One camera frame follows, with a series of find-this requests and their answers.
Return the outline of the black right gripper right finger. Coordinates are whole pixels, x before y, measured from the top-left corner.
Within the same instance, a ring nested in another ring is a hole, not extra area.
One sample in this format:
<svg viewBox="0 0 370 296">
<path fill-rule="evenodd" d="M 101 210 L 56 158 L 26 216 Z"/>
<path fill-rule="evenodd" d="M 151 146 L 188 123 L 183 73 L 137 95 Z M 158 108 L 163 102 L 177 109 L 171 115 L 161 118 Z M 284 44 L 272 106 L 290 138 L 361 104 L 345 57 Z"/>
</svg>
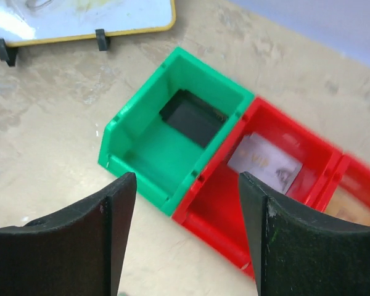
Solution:
<svg viewBox="0 0 370 296">
<path fill-rule="evenodd" d="M 259 295 L 370 295 L 370 226 L 321 213 L 239 175 Z"/>
</svg>

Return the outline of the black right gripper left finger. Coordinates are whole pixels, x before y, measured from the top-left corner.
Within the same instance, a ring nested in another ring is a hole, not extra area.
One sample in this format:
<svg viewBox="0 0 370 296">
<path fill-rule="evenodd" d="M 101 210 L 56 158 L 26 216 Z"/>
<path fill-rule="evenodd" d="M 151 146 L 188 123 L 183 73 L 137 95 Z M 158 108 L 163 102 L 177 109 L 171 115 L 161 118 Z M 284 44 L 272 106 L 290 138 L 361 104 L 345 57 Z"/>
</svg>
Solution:
<svg viewBox="0 0 370 296">
<path fill-rule="evenodd" d="M 0 228 L 0 295 L 116 295 L 136 189 L 126 173 L 61 210 Z"/>
</svg>

